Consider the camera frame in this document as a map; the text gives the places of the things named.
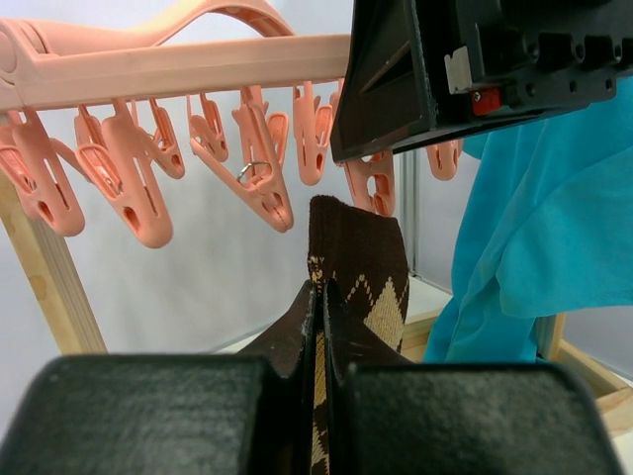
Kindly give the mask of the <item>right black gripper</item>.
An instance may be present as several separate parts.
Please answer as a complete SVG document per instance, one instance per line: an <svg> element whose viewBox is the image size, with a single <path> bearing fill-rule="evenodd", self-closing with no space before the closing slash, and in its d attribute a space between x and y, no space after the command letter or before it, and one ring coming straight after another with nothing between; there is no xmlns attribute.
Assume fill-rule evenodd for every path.
<svg viewBox="0 0 633 475"><path fill-rule="evenodd" d="M631 75L629 1L358 0L332 156L574 112Z"/></svg>

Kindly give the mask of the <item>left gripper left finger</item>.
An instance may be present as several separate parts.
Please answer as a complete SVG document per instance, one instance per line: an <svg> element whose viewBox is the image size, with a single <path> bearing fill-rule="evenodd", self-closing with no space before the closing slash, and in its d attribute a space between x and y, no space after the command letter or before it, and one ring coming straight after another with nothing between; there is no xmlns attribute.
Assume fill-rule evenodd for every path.
<svg viewBox="0 0 633 475"><path fill-rule="evenodd" d="M5 474L306 474L317 291L236 353L62 356L1 444Z"/></svg>

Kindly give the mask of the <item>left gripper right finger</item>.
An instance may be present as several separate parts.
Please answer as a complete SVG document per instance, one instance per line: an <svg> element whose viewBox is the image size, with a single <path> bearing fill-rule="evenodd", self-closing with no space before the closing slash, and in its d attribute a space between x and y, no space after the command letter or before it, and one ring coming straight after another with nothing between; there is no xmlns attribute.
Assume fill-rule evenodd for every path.
<svg viewBox="0 0 633 475"><path fill-rule="evenodd" d="M334 474L619 474L588 388L567 368L415 364L323 289Z"/></svg>

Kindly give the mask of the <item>brown argyle sock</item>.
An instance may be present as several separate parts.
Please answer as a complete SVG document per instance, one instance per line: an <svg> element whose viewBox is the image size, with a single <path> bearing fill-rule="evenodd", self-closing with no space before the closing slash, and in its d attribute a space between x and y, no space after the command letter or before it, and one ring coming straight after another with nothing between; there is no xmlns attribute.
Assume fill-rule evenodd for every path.
<svg viewBox="0 0 633 475"><path fill-rule="evenodd" d="M393 350L403 341L409 297L407 257L401 228L396 219L349 206L331 196L310 201L309 278L307 289L316 304L327 281L336 282L349 310L349 317L372 331ZM243 355L263 355L279 374L296 368L304 372L305 393L313 398L309 411L312 427L311 459L301 463L308 474L327 474L325 338L321 318L314 320L307 356L300 348L299 330L306 320L306 299L296 297L291 308L266 331L241 350Z"/></svg>

